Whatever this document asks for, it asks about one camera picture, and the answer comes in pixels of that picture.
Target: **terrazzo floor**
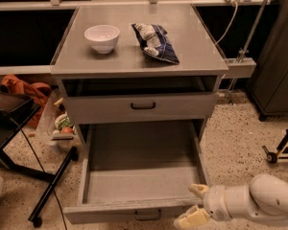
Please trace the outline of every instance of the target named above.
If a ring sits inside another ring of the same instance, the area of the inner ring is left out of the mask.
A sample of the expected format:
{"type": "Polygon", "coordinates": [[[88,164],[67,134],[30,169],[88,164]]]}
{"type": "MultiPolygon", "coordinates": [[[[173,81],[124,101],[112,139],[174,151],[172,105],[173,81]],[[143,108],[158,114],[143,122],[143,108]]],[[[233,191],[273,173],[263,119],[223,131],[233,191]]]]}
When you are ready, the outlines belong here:
{"type": "MultiPolygon", "coordinates": [[[[212,117],[209,119],[201,148],[212,185],[228,186],[248,183],[259,173],[269,173],[288,182],[288,160],[271,165],[266,162],[262,148],[267,146],[276,151],[276,146],[288,128],[288,116],[268,117],[265,122],[258,120],[258,112],[242,90],[232,95],[234,105],[220,98],[212,117]]],[[[35,131],[25,128],[27,134],[35,131]]],[[[55,172],[65,153],[57,153],[35,137],[30,138],[46,171],[55,172]]],[[[5,152],[18,164],[39,169],[25,139],[19,133],[6,147],[5,152]]],[[[82,170],[83,153],[79,160],[71,162],[56,188],[62,207],[75,206],[82,170]]],[[[44,192],[47,184],[32,178],[0,169],[5,180],[0,198],[0,229],[35,229],[28,217],[44,192]]],[[[51,196],[40,214],[43,223],[39,229],[63,230],[60,210],[55,198],[51,196]]],[[[159,221],[128,221],[117,223],[72,225],[66,220],[69,230],[171,230],[175,229],[173,219],[159,221]]],[[[215,222],[198,227],[199,230],[244,230],[244,229],[286,229],[288,227],[262,226],[244,219],[230,222],[215,222]]]]}

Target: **closed drawer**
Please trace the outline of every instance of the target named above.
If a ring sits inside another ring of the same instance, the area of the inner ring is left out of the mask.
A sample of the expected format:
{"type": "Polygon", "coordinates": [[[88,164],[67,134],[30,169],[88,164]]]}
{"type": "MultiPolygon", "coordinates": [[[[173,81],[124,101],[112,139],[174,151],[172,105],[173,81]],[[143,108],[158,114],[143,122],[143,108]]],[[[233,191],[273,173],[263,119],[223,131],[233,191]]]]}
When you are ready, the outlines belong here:
{"type": "Polygon", "coordinates": [[[99,124],[91,129],[71,223],[177,217],[202,204],[187,189],[209,184],[191,121],[99,124]]]}
{"type": "Polygon", "coordinates": [[[186,120],[210,117],[216,93],[66,98],[75,124],[186,120]]]}

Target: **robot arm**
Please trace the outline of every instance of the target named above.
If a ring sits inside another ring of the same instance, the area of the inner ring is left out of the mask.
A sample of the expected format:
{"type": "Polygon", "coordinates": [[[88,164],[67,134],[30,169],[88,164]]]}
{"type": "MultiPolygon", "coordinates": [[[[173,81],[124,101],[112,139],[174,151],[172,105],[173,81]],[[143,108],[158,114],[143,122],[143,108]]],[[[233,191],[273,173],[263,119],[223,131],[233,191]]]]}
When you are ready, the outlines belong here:
{"type": "Polygon", "coordinates": [[[253,178],[250,185],[235,187],[205,188],[194,184],[190,191],[203,199],[204,207],[192,207],[176,219],[178,229],[203,225],[209,218],[216,221],[248,219],[266,225],[288,225],[288,184],[274,176],[260,174],[253,178]]]}

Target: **white bowl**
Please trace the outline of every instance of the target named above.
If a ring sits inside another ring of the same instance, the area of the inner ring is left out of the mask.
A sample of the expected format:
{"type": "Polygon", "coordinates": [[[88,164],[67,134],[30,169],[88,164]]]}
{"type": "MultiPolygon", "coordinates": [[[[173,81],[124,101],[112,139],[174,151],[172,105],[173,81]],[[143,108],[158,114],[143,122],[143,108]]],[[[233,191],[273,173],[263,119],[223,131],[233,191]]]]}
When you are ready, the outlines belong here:
{"type": "Polygon", "coordinates": [[[116,46],[120,31],[110,25],[99,25],[88,28],[84,36],[90,47],[100,54],[107,54],[116,46]]]}

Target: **drawer handle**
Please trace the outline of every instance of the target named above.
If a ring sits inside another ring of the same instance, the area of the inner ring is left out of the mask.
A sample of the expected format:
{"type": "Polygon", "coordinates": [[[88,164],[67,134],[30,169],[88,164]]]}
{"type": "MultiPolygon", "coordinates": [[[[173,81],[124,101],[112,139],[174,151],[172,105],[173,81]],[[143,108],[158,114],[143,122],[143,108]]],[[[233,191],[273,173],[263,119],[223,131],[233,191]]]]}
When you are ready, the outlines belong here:
{"type": "Polygon", "coordinates": [[[155,107],[156,107],[156,103],[155,102],[153,102],[153,104],[151,106],[140,106],[140,107],[135,106],[134,103],[131,103],[131,108],[133,110],[149,110],[149,109],[154,109],[155,107]]]}
{"type": "Polygon", "coordinates": [[[135,216],[136,220],[139,220],[139,221],[157,220],[157,219],[160,219],[160,218],[161,218],[161,210],[159,209],[159,210],[157,211],[157,217],[155,217],[155,218],[140,218],[140,217],[138,216],[138,214],[137,214],[137,211],[135,211],[134,216],[135,216]]]}

